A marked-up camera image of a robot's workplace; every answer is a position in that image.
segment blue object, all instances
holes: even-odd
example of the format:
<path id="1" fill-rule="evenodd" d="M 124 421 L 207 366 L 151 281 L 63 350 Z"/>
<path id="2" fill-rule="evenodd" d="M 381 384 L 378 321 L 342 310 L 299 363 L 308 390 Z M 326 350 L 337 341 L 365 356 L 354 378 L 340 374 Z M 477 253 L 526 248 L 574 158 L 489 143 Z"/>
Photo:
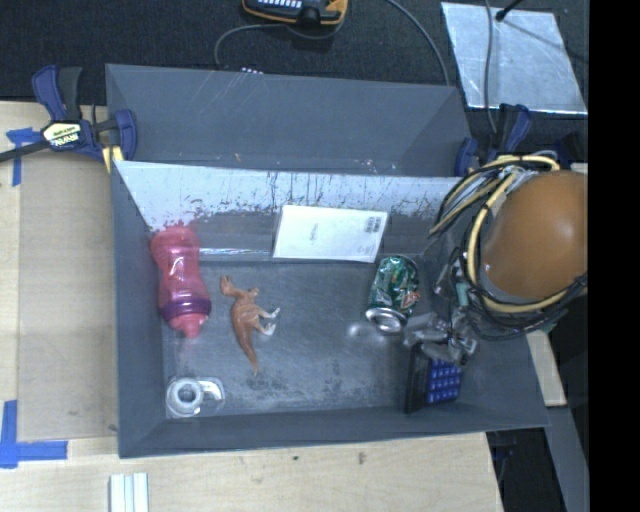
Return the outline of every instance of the blue object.
<path id="1" fill-rule="evenodd" d="M 532 123 L 531 112 L 524 105 L 501 104 L 498 132 L 491 137 L 486 148 L 479 148 L 478 141 L 465 137 L 458 149 L 454 175 L 466 176 L 474 157 L 484 165 L 500 155 L 512 154 L 529 133 Z"/>
<path id="2" fill-rule="evenodd" d="M 5 402 L 0 439 L 0 468 L 15 469 L 21 461 L 66 460 L 68 441 L 18 443 L 16 441 L 17 417 L 18 402 L 16 400 Z"/>
<path id="3" fill-rule="evenodd" d="M 462 368 L 441 359 L 429 359 L 426 372 L 425 405 L 450 402 L 458 398 Z"/>
<path id="4" fill-rule="evenodd" d="M 45 126 L 38 137 L 29 133 L 31 144 L 23 145 L 21 140 L 15 149 L 0 153 L 0 162 L 19 159 L 21 156 L 51 149 L 52 151 L 72 151 L 103 162 L 104 145 L 98 134 L 106 130 L 118 129 L 120 149 L 125 159 L 135 153 L 138 137 L 133 113 L 129 110 L 118 111 L 115 119 L 92 125 L 82 119 L 80 108 L 76 104 L 78 80 L 82 68 L 59 68 L 56 65 L 45 66 L 32 78 L 31 83 L 38 103 L 43 105 L 51 122 Z M 14 168 L 14 185 L 20 183 L 21 167 Z"/>
<path id="5" fill-rule="evenodd" d="M 429 357 L 422 343 L 411 347 L 404 412 L 411 414 L 424 407 L 453 402 L 460 394 L 462 367 Z"/>
<path id="6" fill-rule="evenodd" d="M 40 132 L 31 128 L 20 128 L 18 130 L 9 130 L 7 132 L 7 138 L 13 143 L 16 148 L 21 147 L 23 144 L 32 144 L 34 142 L 40 142 L 42 135 Z M 11 185 L 13 187 L 20 185 L 22 182 L 22 161 L 20 158 L 16 158 L 13 161 L 13 178 Z"/>

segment toy dinosaur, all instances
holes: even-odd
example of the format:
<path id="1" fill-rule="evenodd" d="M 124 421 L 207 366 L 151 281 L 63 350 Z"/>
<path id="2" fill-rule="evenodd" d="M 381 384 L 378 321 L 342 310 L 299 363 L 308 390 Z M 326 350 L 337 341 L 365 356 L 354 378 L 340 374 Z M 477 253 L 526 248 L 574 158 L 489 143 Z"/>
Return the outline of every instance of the toy dinosaur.
<path id="1" fill-rule="evenodd" d="M 273 313 L 268 313 L 255 303 L 258 295 L 258 288 L 250 290 L 240 290 L 231 283 L 230 276 L 222 276 L 220 279 L 220 291 L 227 297 L 233 297 L 236 301 L 231 306 L 231 322 L 236 333 L 238 343 L 253 366 L 253 374 L 258 374 L 258 358 L 256 357 L 253 344 L 251 343 L 251 329 L 255 329 L 261 334 L 271 336 L 276 326 L 268 323 L 266 326 L 260 324 L 260 318 L 275 318 L 280 312 L 280 308 Z"/>

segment white card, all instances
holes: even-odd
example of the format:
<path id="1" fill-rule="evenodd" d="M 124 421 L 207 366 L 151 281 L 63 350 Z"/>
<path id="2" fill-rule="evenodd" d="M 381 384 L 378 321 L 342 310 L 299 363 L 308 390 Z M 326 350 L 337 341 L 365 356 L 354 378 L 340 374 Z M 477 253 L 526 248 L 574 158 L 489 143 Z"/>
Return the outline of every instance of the white card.
<path id="1" fill-rule="evenodd" d="M 273 257 L 373 263 L 386 224 L 387 212 L 285 205 Z"/>

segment black device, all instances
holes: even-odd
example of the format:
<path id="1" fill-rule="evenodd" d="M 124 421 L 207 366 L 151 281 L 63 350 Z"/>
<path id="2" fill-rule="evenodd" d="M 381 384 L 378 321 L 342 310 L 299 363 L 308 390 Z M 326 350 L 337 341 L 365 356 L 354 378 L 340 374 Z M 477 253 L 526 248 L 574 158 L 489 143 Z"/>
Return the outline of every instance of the black device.
<path id="1" fill-rule="evenodd" d="M 254 16 L 300 25 L 337 25 L 347 12 L 349 0 L 242 0 Z"/>
<path id="2" fill-rule="evenodd" d="M 404 412 L 411 414 L 423 407 L 452 402 L 460 394 L 462 368 L 442 359 L 434 359 L 422 350 L 422 343 L 411 347 L 409 377 Z"/>

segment soda can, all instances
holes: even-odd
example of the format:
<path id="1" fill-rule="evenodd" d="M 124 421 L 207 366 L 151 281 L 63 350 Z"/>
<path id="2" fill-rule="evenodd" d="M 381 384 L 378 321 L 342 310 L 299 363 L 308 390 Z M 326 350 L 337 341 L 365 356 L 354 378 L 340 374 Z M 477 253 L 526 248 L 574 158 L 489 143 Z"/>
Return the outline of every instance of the soda can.
<path id="1" fill-rule="evenodd" d="M 418 302 L 418 267 L 406 256 L 383 258 L 376 272 L 365 316 L 384 332 L 400 332 Z"/>

